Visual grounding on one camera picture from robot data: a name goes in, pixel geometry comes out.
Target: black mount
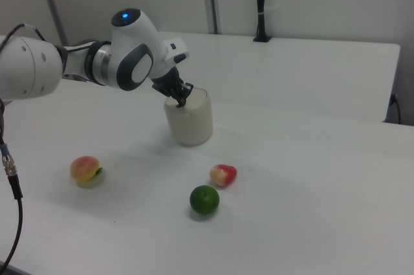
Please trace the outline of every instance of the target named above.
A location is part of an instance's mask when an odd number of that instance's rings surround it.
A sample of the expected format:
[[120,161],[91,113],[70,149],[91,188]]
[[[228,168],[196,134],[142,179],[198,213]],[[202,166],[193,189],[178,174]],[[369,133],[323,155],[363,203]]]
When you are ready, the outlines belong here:
[[265,0],[257,0],[257,31],[255,42],[268,42],[272,37],[266,34],[265,30]]

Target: toy fruit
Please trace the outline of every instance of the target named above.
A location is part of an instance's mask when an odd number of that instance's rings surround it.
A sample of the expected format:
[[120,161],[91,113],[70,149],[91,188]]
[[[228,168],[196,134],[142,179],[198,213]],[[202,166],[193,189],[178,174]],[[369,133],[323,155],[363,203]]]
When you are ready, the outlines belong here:
[[219,203],[219,194],[211,186],[198,186],[190,195],[191,208],[201,215],[212,214]]
[[210,178],[218,186],[228,186],[235,179],[237,169],[233,166],[219,164],[210,170]]
[[85,182],[99,174],[102,167],[96,157],[78,157],[71,164],[71,176],[77,182]]

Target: cable connector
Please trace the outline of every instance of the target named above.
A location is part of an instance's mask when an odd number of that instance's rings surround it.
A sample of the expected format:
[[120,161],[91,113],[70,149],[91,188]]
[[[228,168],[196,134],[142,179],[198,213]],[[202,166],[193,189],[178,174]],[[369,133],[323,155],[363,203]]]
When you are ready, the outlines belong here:
[[2,154],[1,160],[3,161],[8,181],[12,187],[14,199],[21,199],[23,198],[23,194],[21,193],[19,176],[17,176],[17,168],[14,164],[14,159],[8,151],[6,144],[0,145],[0,150]]
[[3,155],[2,161],[3,161],[3,166],[5,167],[7,177],[14,176],[17,174],[17,168],[16,168],[16,165],[14,164],[14,159],[10,154]]

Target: green lime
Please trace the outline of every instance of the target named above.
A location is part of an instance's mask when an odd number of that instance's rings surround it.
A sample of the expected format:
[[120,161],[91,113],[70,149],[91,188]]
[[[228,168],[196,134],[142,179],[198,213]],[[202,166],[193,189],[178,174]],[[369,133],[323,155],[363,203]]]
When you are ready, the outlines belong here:
[[201,215],[212,214],[219,202],[219,194],[211,186],[198,186],[190,195],[191,208]]

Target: black cable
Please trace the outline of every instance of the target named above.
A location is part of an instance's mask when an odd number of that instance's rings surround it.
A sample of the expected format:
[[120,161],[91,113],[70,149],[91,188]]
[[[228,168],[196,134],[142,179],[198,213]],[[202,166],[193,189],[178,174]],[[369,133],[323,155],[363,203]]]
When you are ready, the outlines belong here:
[[28,25],[28,24],[18,24],[16,27],[14,27],[13,29],[12,29],[12,31],[10,31],[8,34],[7,34],[7,36],[6,36],[6,38],[3,40],[3,42],[1,42],[1,44],[0,44],[0,52],[1,52],[1,50],[3,50],[3,48],[5,47],[5,45],[6,45],[6,43],[7,43],[7,41],[14,35],[14,33],[16,32],[16,31],[18,31],[20,28],[23,28],[23,27],[29,27],[29,28],[31,28],[31,29],[33,29],[34,30],[34,32],[39,36],[39,38],[40,39],[42,39],[43,41],[46,41],[45,40],[45,38],[42,36],[42,34],[40,33],[40,31],[36,28],[36,27],[34,27],[34,26],[32,26],[32,25]]
[[1,104],[1,114],[0,114],[0,144],[4,144],[5,141],[3,140],[3,136],[5,134],[5,119],[3,114],[5,113],[5,104],[3,103],[2,99],[0,98]]
[[41,35],[40,31],[37,28],[34,29],[34,32],[36,34],[38,34],[38,36],[39,36],[40,39],[42,39],[43,41],[46,41],[46,39]]
[[21,227],[23,225],[23,205],[21,203],[21,199],[17,200],[17,204],[19,205],[19,223],[17,225],[17,232],[16,232],[16,238],[14,239],[13,247],[8,254],[8,257],[6,261],[4,262],[3,266],[0,269],[0,275],[5,272],[7,269],[8,264],[10,263],[10,260],[12,259],[14,252],[16,251],[17,244],[19,243],[20,234],[21,234]]
[[6,36],[6,38],[3,40],[3,42],[1,42],[1,44],[0,44],[0,52],[1,52],[1,50],[5,47],[5,45],[6,45],[6,43],[7,43],[7,41],[10,39],[10,37],[11,36],[13,36],[14,35],[14,33],[16,32],[16,31],[18,31],[20,28],[22,28],[22,27],[24,27],[25,26],[25,24],[18,24],[16,27],[14,27],[13,29],[12,29],[12,31],[10,31],[8,34],[7,34],[7,36]]
[[398,111],[398,124],[401,124],[400,104],[398,103],[397,96],[396,96],[396,97],[394,97],[394,101],[395,101],[395,103],[396,103],[396,105],[397,105],[397,111]]
[[87,47],[79,47],[77,49],[71,49],[71,50],[67,50],[68,53],[73,53],[73,52],[78,52],[79,50],[86,50],[89,49],[90,45],[88,45]]

